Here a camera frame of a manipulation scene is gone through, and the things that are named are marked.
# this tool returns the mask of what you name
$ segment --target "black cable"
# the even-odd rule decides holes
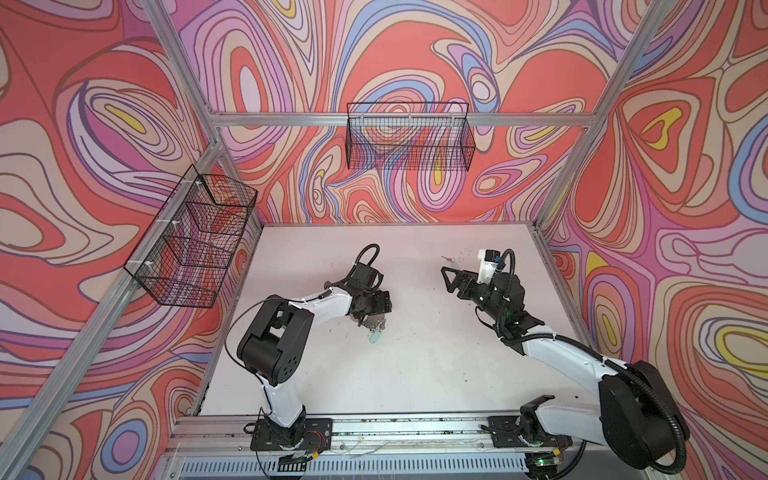
[[[372,248],[375,248],[376,251],[373,252],[373,257],[371,257],[371,260],[368,260],[368,263],[366,263],[366,265],[371,266],[371,263],[373,263],[373,261],[376,260],[376,258],[379,256],[379,252],[381,251],[381,247],[379,247],[377,243],[371,243],[364,249],[360,250],[360,253],[358,254],[357,258],[355,258],[355,263],[360,263],[360,259],[362,258],[362,256],[365,255],[365,253]]]
[[[515,275],[515,252],[511,248],[504,250],[501,258],[498,260],[498,264],[502,265],[502,269],[504,268],[504,258],[506,257],[509,257],[509,278],[507,279],[507,287],[504,290],[504,298],[509,300],[509,290],[512,290],[512,276]]]
[[[674,446],[675,459],[670,465],[662,465],[659,462],[653,462],[650,465],[650,467],[666,475],[677,475],[678,473],[683,471],[687,461],[687,452],[685,449],[685,435],[683,434],[683,429],[680,427],[680,424],[677,423],[677,420],[674,418],[674,415],[672,415],[672,412],[669,410],[669,407],[667,407],[667,404],[664,403],[664,401],[659,397],[659,395],[650,386],[648,386],[646,382],[644,382],[640,377],[634,375],[632,372],[622,367],[621,365],[617,364],[616,362],[613,362],[608,358],[603,357],[600,353],[595,352],[592,348],[586,346],[585,344],[560,334],[553,335],[552,333],[532,333],[531,335],[526,335],[518,339],[502,339],[502,342],[506,346],[513,346],[518,343],[523,343],[523,342],[527,342],[529,340],[535,340],[535,339],[554,339],[554,340],[559,340],[561,342],[567,343],[568,345],[575,346],[576,348],[587,353],[589,356],[592,356],[593,358],[595,358],[597,361],[602,362],[606,366],[611,367],[613,370],[616,371],[616,374],[619,375],[619,377],[624,381],[631,382],[633,385],[639,388],[639,390],[642,391],[642,393],[649,398],[651,403],[654,404],[654,406],[659,411],[664,421],[667,422],[667,425],[670,427],[670,430],[672,432],[672,437],[675,443],[675,446]]]
[[[230,332],[232,332],[232,328],[237,324],[237,322],[239,322],[240,319],[243,318],[246,313],[250,312],[255,306],[261,305],[262,303],[266,302],[267,300],[273,300],[273,298],[272,299],[265,298],[264,300],[261,300],[260,302],[256,302],[253,305],[251,305],[248,308],[246,308],[246,310],[244,312],[242,312],[240,314],[240,316],[238,316],[235,319],[234,322],[232,322],[232,324],[230,325],[230,328],[227,329],[227,334],[224,336],[224,351],[227,352],[227,355],[230,357],[230,359],[233,362],[235,362],[237,364],[237,366],[239,366],[241,369],[245,370],[248,373],[253,373],[253,372],[251,372],[248,368],[246,368],[245,365],[243,365],[242,363],[240,363],[237,360],[235,360],[235,357],[233,357],[232,353],[230,353],[230,347],[227,346],[227,340],[230,338]]]
[[[261,407],[259,407],[259,415],[258,415],[258,416],[257,416],[257,418],[256,418],[256,421],[257,421],[257,422],[259,422],[259,420],[261,419],[261,415],[262,415],[263,413],[264,413],[264,409],[263,409],[263,408],[261,408]],[[272,480],[272,477],[270,477],[270,476],[269,476],[269,475],[266,473],[266,470],[264,470],[264,466],[263,466],[263,465],[261,465],[261,459],[259,458],[259,451],[258,451],[258,450],[255,450],[255,453],[256,453],[256,461],[257,461],[257,462],[259,462],[259,469],[261,469],[261,472],[264,474],[264,476],[267,478],[267,480]]]
[[[482,320],[480,320],[480,314],[478,313],[479,310],[480,310],[480,307],[476,306],[475,307],[475,316],[478,317],[478,322],[482,323],[483,325],[487,326],[489,329],[493,330],[493,325],[491,325],[490,323],[486,323],[486,322],[483,322]]]
[[[563,468],[561,471],[559,471],[557,474],[555,474],[554,477],[548,476],[547,479],[548,480],[560,480],[560,478],[563,478],[567,474],[571,473],[571,470],[576,468],[576,465],[578,465],[578,463],[580,462],[581,457],[584,456],[584,450],[587,449],[587,443],[588,442],[586,440],[581,440],[581,445],[579,446],[578,451],[576,452],[576,456],[574,457],[573,460],[571,460],[571,463],[569,463],[567,467]]]

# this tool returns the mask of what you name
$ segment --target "small plastic object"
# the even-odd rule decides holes
[[[497,250],[480,250],[478,252],[480,260],[480,271],[478,273],[478,283],[490,283],[500,257]]]
[[[371,333],[371,336],[368,337],[368,341],[371,343],[376,343],[379,341],[379,337],[381,337],[382,331],[376,330],[374,333]]]

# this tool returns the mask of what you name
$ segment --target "aluminum frame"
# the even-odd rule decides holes
[[[519,415],[518,410],[487,412],[427,412],[381,414],[308,415],[333,419],[332,448],[323,457],[366,455],[385,458],[393,454],[469,454],[488,452],[548,452],[552,447],[495,449],[489,433],[480,429],[491,415]],[[159,479],[179,477],[187,458],[229,457],[251,459],[250,437],[243,426],[254,415],[199,416],[179,419],[167,446],[167,463]],[[590,444],[590,450],[607,450]]]
[[[538,209],[534,219],[535,225],[544,223],[559,206],[560,199],[571,185],[574,175],[587,160],[592,145],[598,139],[603,124],[607,121],[611,109],[627,85],[637,63],[645,54],[661,22],[664,21],[664,17],[676,1],[653,0],[648,5],[647,10],[640,19],[640,23],[637,25],[637,30],[635,30],[634,35],[632,35],[629,41],[627,49],[616,65],[616,70],[611,75],[611,78],[608,79],[603,93],[598,98],[597,108],[594,112],[595,118],[591,127],[582,132],[576,143],[574,143],[571,154],[565,159],[563,167],[547,192],[544,203]]]
[[[366,114],[366,116],[387,116]],[[420,117],[445,114],[419,114]],[[213,112],[211,121],[217,127],[345,127],[346,113],[225,113]],[[473,127],[589,127],[594,114],[479,114],[467,113],[467,122]]]
[[[617,100],[618,95],[626,85],[635,65],[650,44],[650,40],[656,33],[658,26],[661,24],[666,12],[669,11],[669,8],[674,2],[675,0],[654,0],[651,2],[648,10],[641,19],[636,32],[630,40],[627,50],[619,60],[616,71],[612,74],[603,94],[598,99],[597,109],[594,113],[468,115],[470,125],[474,126],[567,125],[586,128],[586,133],[582,132],[579,139],[574,144],[574,150],[571,152],[571,155],[569,155],[561,172],[550,188],[542,208],[539,209],[535,219],[536,225],[539,225],[543,220],[548,218],[551,212],[556,208],[562,194],[567,190],[571,178],[584,163],[587,153],[596,140],[599,130],[606,121],[607,115]],[[250,125],[342,126],[346,124],[346,114],[222,114],[219,112],[211,112],[210,106],[206,102],[202,90],[200,89],[200,85],[197,82],[197,77],[194,75],[190,62],[184,53],[183,46],[181,45],[178,33],[173,26],[173,22],[170,19],[170,15],[163,7],[161,0],[144,0],[144,7],[161,45],[168,54],[171,67],[179,77],[182,88],[189,96],[195,114],[210,141],[206,152],[197,162],[198,170],[200,170],[201,173],[210,172],[210,169],[213,168],[217,160],[216,154],[219,153],[219,149],[221,149],[223,145],[222,137],[220,135],[221,127]],[[236,179],[242,179],[240,171],[237,169],[229,149],[225,149],[225,151],[218,156],[218,159],[221,159],[221,166],[227,175]],[[175,208],[171,208],[175,202],[176,200],[169,200],[168,208],[165,209],[169,218],[170,214],[175,211]],[[252,216],[249,221],[252,222],[252,226],[255,227],[257,235],[260,236],[262,227],[259,224],[258,219],[255,218],[255,216]],[[155,226],[152,228],[153,230],[162,230]],[[549,250],[546,246],[546,242],[544,242],[544,239],[541,236],[541,232],[533,230],[531,235],[535,239],[537,247],[539,248],[539,253],[542,255],[542,258],[545,259],[545,264],[551,265],[551,261],[548,261],[547,259]],[[146,238],[151,239],[155,236],[156,234],[152,233],[148,234]],[[562,278],[559,274],[553,276],[550,267],[548,268],[548,271],[550,272],[553,281],[555,281],[555,286],[558,287],[558,283],[560,283],[558,294],[560,294],[561,299],[563,299],[562,291],[564,291],[564,286],[562,285]],[[59,413],[76,389],[82,376],[88,370],[93,358],[103,346],[109,332],[120,318],[124,308],[129,304],[136,289],[137,283],[125,272],[123,272],[113,283],[93,315],[91,315],[86,322],[83,330],[75,337],[74,342],[69,347],[64,357],[59,361],[40,392],[32,400],[32,403],[25,410],[24,414],[22,414],[22,417],[16,423],[14,429],[8,435],[8,438],[5,439],[5,443],[0,447],[0,478],[13,480],[19,478],[23,474],[38,447],[54,425]],[[568,296],[568,301],[564,301],[564,305],[575,308],[570,300],[570,296]],[[569,316],[573,315],[574,313],[572,311],[569,312]],[[584,340],[586,340],[586,343],[590,342],[588,336],[585,337]],[[204,392],[202,394],[198,393],[198,396],[201,399],[202,396],[204,396]],[[182,435],[185,435],[184,430],[189,428],[189,422],[195,423],[197,427],[204,429],[207,428],[207,426],[211,426],[210,423],[206,424],[197,420],[203,418],[204,417],[192,417],[189,419],[181,419],[174,429],[174,437],[178,436],[180,438]],[[218,420],[214,420],[214,423],[221,422],[221,425],[226,425],[227,418],[228,417],[218,418]],[[414,433],[413,435],[424,439],[420,432]],[[206,441],[206,446],[207,449],[210,449],[213,445],[210,441]]]
[[[210,171],[221,153],[220,150],[221,144],[215,142],[210,144],[200,156],[198,168],[205,168],[206,170],[201,170],[205,173]],[[179,187],[168,198],[157,220],[150,225],[131,259],[143,259],[160,238],[166,226],[165,222],[172,218],[178,206],[184,201],[192,185],[191,178],[187,182],[179,183]],[[88,318],[0,446],[0,478],[12,480],[24,474],[27,465],[32,461],[45,436],[53,428],[61,411],[80,385],[83,376],[138,289],[138,282],[126,270],[121,269],[118,278],[112,283],[96,310]]]

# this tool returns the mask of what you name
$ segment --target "white table surface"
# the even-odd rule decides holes
[[[293,375],[308,413],[514,410],[543,394],[591,399],[560,372],[501,344],[478,323],[474,303],[445,290],[443,256],[476,272],[479,249],[512,248],[525,309],[573,336],[525,225],[267,227],[234,318],[273,293],[297,298],[321,291],[326,280],[342,279],[369,243],[381,246],[373,266],[392,297],[386,329],[371,344],[368,329],[349,317],[313,325]],[[232,328],[233,355],[257,308]],[[266,410],[258,380],[222,351],[200,414],[255,415],[260,406]]]

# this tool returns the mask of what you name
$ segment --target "vent grille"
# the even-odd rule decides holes
[[[509,473],[527,472],[525,453],[483,452],[445,454],[377,454],[361,458],[354,455],[321,455],[306,466],[309,475],[396,475],[435,473]],[[261,457],[261,465],[269,476],[295,476],[296,472],[281,472],[277,457]],[[256,457],[206,457],[184,459],[181,478],[252,478],[260,474]]]

